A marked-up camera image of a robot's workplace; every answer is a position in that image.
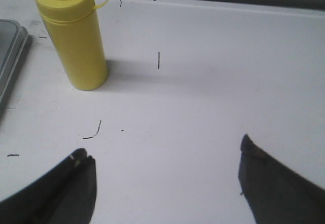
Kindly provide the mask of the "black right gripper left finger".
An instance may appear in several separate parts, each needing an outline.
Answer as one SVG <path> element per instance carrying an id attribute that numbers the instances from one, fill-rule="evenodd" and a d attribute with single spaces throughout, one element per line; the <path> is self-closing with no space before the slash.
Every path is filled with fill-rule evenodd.
<path id="1" fill-rule="evenodd" d="M 1 201 L 1 223 L 90 223 L 96 195 L 95 159 L 79 148 Z"/>

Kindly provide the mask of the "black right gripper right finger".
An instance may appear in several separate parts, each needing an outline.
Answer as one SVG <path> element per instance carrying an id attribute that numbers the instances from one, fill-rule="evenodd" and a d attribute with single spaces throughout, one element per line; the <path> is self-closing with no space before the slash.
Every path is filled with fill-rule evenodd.
<path id="1" fill-rule="evenodd" d="M 244 135 L 238 178 L 256 223 L 324 223 L 324 189 Z"/>

